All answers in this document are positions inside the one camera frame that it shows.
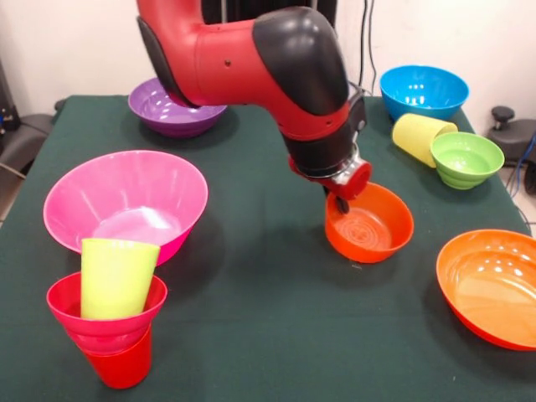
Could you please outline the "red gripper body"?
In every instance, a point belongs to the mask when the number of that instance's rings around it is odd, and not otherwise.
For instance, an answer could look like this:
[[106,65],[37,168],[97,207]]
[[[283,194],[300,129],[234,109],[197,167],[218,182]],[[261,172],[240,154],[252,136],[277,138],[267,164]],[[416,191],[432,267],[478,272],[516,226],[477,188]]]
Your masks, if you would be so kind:
[[325,178],[307,176],[290,157],[288,162],[294,173],[310,182],[321,184],[334,196],[344,200],[356,198],[366,187],[372,173],[372,165],[361,158],[352,160],[349,167],[340,173]]

